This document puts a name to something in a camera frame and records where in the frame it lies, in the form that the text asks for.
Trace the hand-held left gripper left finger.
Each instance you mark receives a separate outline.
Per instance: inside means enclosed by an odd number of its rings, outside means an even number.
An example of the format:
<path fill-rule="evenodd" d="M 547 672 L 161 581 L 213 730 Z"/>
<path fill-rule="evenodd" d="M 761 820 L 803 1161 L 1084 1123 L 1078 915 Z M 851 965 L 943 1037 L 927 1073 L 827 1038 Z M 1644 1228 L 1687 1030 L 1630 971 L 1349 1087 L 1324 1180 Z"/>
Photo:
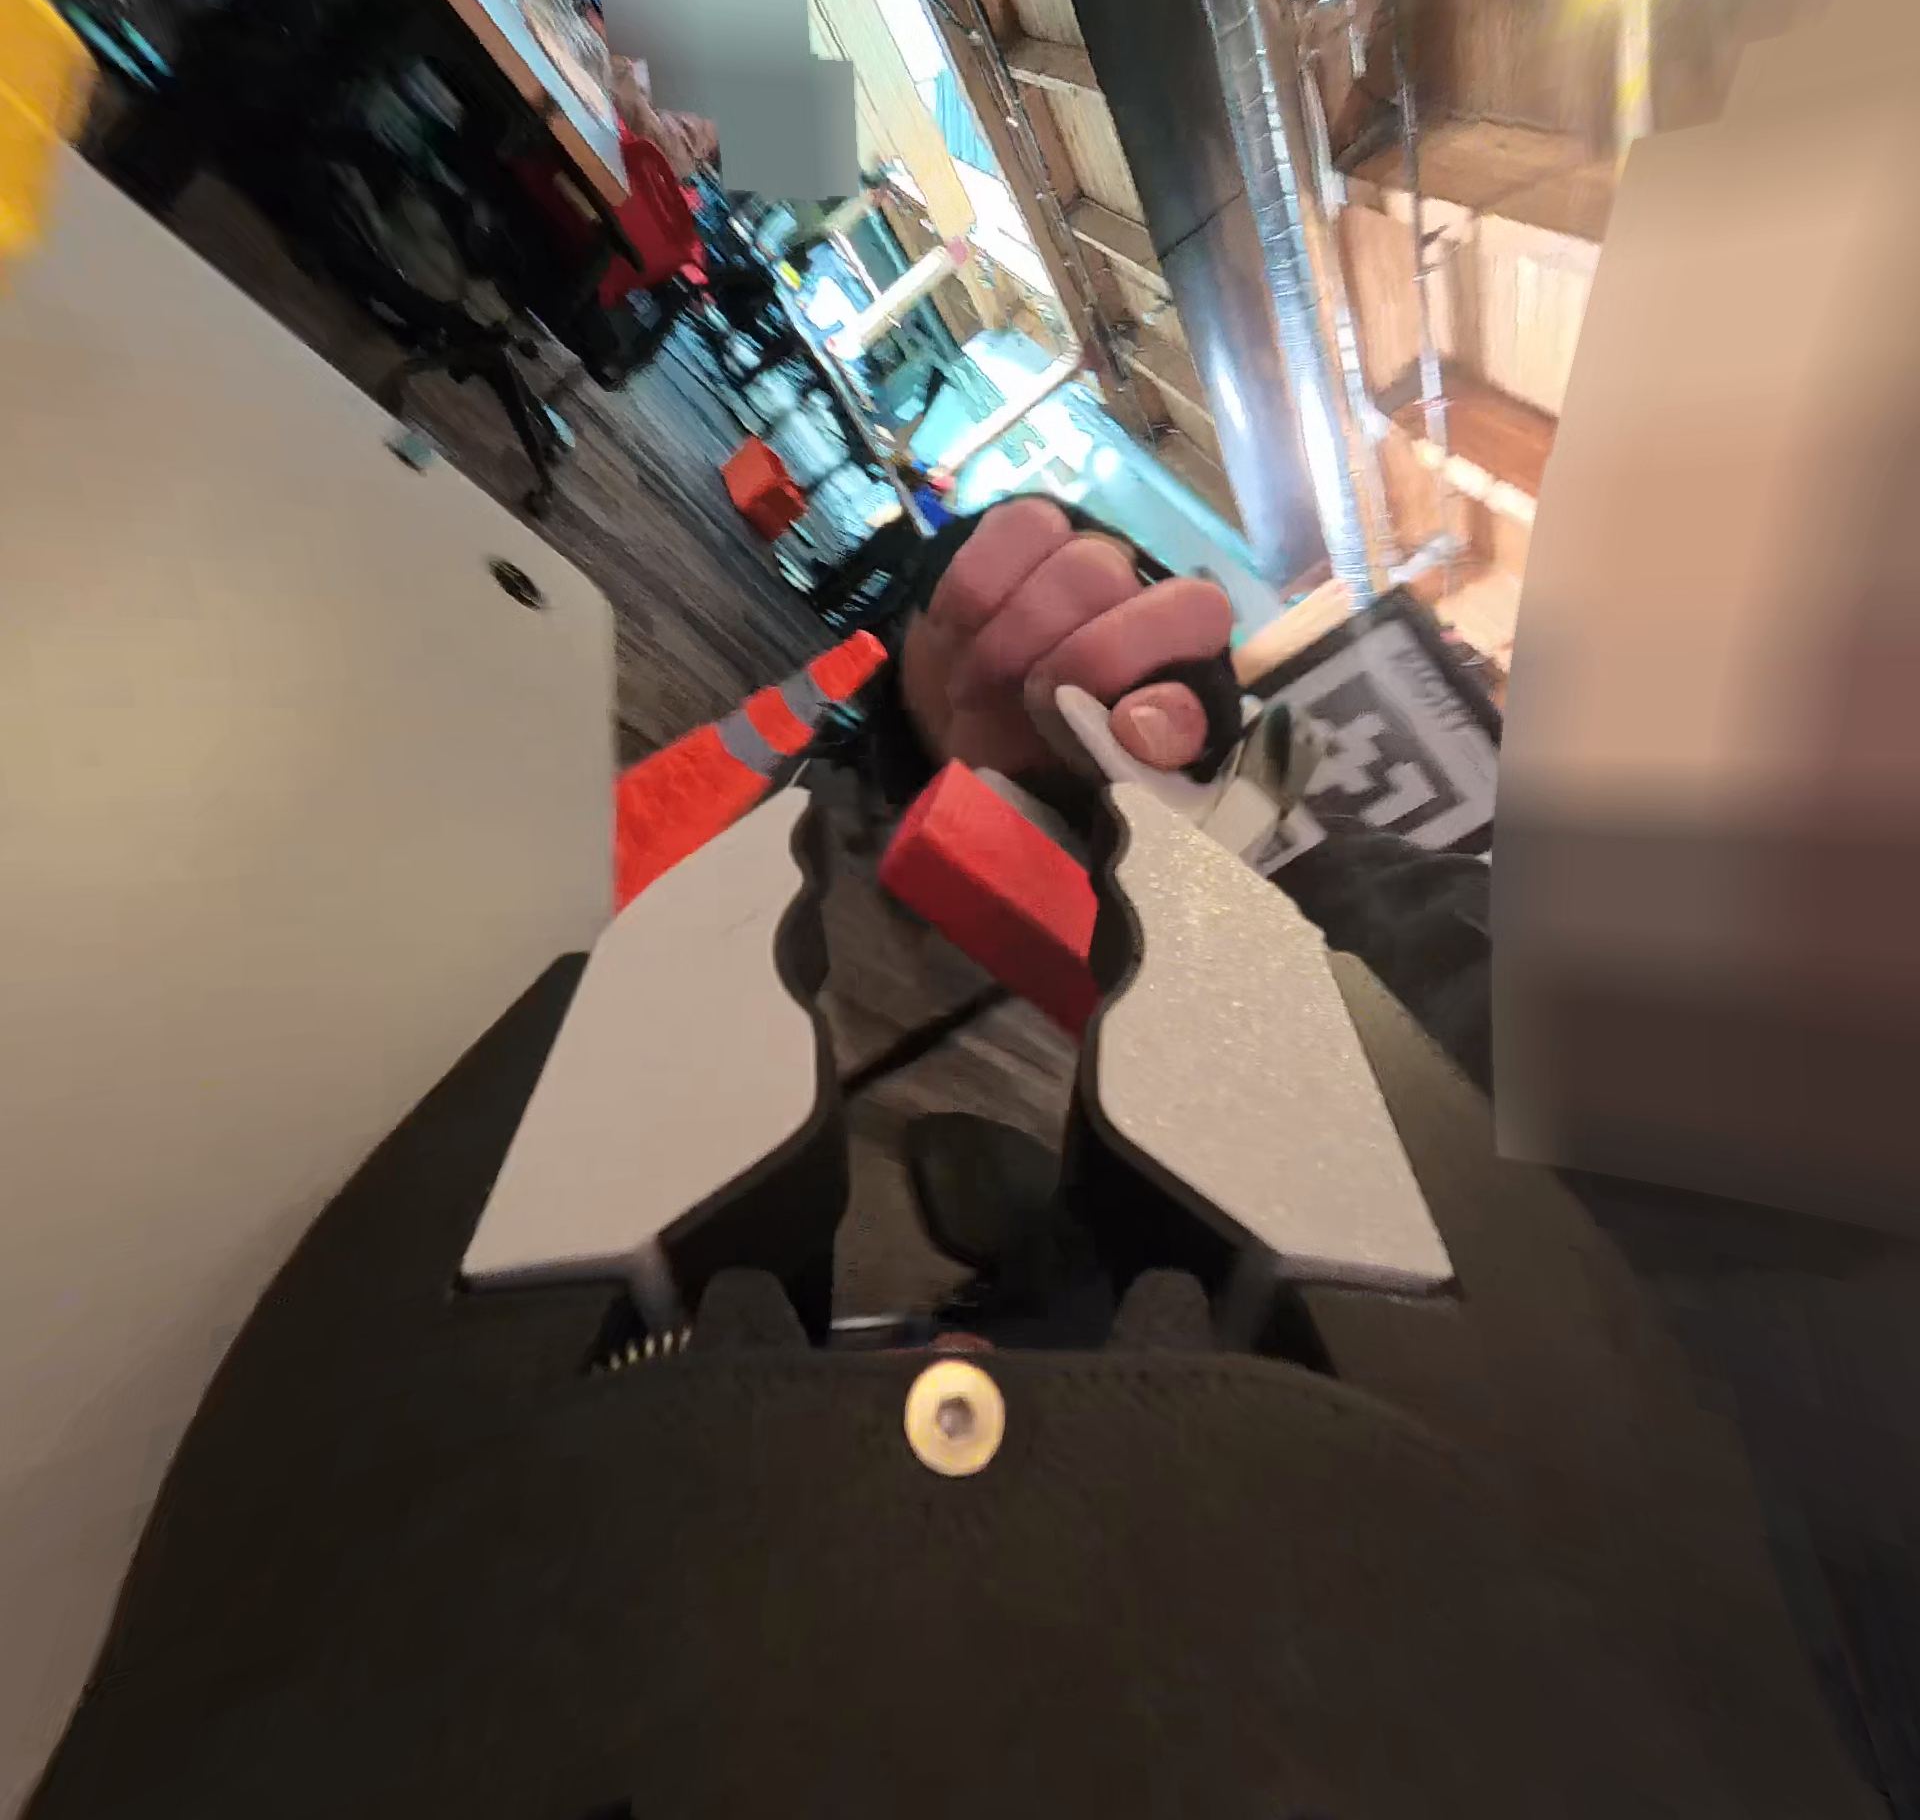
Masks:
<path fill-rule="evenodd" d="M 827 1311 L 848 1145 L 820 993 L 827 841 L 773 793 L 598 938 L 460 1276 L 696 1311 L 754 1268 Z"/>

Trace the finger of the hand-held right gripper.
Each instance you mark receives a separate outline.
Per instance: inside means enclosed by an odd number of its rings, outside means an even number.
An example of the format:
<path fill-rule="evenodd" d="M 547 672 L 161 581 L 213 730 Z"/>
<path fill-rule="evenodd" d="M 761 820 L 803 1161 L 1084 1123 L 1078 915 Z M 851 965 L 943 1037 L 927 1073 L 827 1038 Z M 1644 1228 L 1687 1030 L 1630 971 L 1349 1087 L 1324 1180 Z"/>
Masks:
<path fill-rule="evenodd" d="M 1205 776 L 1138 761 L 1116 739 L 1110 708 L 1078 687 L 1060 687 L 1054 708 L 1078 745 L 1081 766 L 1110 793 L 1160 800 L 1214 844 L 1256 866 L 1293 816 L 1293 716 L 1279 699 L 1261 701 L 1240 692 L 1229 692 L 1229 699 L 1229 726 L 1214 736 Z"/>

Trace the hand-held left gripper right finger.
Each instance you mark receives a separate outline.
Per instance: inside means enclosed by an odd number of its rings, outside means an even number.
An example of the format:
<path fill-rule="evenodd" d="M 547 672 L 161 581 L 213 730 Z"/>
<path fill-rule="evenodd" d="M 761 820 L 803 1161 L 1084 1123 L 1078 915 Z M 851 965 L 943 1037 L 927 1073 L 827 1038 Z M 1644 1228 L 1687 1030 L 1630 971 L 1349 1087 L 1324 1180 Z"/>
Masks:
<path fill-rule="evenodd" d="M 1144 782 L 1107 789 L 1102 837 L 1069 1201 L 1116 1290 L 1456 1301 L 1317 930 Z"/>

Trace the red toy block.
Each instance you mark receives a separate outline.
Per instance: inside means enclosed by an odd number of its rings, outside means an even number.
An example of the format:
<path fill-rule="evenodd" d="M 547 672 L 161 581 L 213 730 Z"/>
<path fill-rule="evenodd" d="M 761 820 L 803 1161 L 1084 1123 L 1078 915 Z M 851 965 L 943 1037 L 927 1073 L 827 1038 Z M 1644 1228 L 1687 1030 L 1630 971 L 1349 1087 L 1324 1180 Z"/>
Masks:
<path fill-rule="evenodd" d="M 1098 893 L 1077 857 L 963 761 L 901 816 L 877 881 L 1000 989 L 1078 1038 L 1098 1009 Z"/>

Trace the person's right hand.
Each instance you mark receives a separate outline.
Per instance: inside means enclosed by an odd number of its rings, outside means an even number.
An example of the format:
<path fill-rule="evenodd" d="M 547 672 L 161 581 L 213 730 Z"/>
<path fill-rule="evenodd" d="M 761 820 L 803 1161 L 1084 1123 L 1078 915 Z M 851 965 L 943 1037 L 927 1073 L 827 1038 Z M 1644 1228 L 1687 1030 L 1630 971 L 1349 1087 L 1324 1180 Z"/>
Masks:
<path fill-rule="evenodd" d="M 1164 664 L 1232 650 L 1235 605 L 1195 578 L 1147 578 L 1138 550 L 1084 511 L 1020 494 L 940 532 L 890 674 L 903 744 L 925 771 L 950 761 L 1034 782 L 1075 763 L 1056 695 L 1078 687 L 1116 739 L 1177 771 L 1203 741 L 1179 690 L 1144 695 Z"/>

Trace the framed black and white sign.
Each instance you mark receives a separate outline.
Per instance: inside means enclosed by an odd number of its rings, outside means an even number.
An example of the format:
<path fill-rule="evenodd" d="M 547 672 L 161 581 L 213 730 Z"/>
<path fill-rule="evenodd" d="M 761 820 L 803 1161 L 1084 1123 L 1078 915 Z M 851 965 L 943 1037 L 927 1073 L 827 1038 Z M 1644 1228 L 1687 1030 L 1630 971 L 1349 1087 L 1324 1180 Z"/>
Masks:
<path fill-rule="evenodd" d="M 1253 682 L 1307 723 L 1323 761 L 1256 867 L 1275 876 L 1328 837 L 1393 835 L 1428 853 L 1489 855 L 1500 710 L 1407 591 L 1340 621 Z"/>

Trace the orange traffic cone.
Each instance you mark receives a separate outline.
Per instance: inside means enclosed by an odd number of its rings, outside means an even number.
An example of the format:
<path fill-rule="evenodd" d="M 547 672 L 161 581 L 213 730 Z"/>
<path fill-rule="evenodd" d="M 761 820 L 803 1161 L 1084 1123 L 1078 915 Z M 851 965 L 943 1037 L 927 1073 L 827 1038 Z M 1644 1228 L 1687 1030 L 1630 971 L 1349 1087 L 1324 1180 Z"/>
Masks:
<path fill-rule="evenodd" d="M 855 631 L 710 726 L 626 766 L 613 784 L 613 910 L 739 824 L 811 760 L 890 660 Z"/>

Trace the red storage box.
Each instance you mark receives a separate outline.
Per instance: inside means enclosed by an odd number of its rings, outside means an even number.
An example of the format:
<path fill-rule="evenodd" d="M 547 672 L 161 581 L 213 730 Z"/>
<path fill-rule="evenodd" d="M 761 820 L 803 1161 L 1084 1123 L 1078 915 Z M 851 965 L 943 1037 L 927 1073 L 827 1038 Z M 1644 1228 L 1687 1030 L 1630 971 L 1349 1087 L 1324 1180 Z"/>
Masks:
<path fill-rule="evenodd" d="M 720 464 L 720 477 L 732 508 L 767 543 L 778 541 L 807 514 L 807 492 L 758 436 L 746 437 Z"/>

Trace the person's dark clothing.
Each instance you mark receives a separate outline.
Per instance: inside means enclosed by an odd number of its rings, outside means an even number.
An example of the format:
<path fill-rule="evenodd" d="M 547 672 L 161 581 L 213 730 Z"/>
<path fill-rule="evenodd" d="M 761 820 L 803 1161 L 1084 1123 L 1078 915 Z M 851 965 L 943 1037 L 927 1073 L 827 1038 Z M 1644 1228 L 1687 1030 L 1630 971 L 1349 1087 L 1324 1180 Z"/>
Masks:
<path fill-rule="evenodd" d="M 1340 831 L 1275 876 L 1494 1090 L 1485 857 Z M 1569 1176 L 1740 1433 L 1793 1631 L 1887 1815 L 1918 1815 L 1914 1242 Z"/>

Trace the red office chair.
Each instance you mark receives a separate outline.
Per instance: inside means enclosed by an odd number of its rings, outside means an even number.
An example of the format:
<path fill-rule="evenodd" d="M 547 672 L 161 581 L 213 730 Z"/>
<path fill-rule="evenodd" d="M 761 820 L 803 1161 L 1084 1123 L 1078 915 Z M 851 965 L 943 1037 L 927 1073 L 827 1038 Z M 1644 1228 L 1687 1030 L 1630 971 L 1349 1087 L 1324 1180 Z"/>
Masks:
<path fill-rule="evenodd" d="M 622 132 L 622 167 L 628 196 L 617 211 L 617 226 L 640 260 L 613 248 L 609 273 L 598 283 L 598 301 L 613 308 L 633 294 L 659 294 L 684 284 L 707 290 L 707 256 L 696 230 L 693 206 L 670 158 L 650 139 Z"/>

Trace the yellow plastic bin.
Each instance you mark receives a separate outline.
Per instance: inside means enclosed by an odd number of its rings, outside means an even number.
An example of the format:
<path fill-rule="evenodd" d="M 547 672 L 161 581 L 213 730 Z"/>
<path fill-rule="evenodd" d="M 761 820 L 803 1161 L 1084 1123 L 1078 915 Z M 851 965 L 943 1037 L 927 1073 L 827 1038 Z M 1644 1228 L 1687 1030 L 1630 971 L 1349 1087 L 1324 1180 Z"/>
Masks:
<path fill-rule="evenodd" d="M 51 0 L 2 0 L 2 265 L 38 244 L 96 79 L 89 46 Z"/>

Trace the silver ventilation duct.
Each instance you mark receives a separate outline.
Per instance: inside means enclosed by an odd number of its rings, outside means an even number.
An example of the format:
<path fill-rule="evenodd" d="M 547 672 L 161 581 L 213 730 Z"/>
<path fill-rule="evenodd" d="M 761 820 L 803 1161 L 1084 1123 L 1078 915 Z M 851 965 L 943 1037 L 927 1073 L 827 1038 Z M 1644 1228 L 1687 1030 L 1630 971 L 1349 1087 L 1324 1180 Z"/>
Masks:
<path fill-rule="evenodd" d="M 1331 573 L 1300 402 L 1203 0 L 1071 0 L 1187 353 L 1236 527 L 1275 591 Z"/>

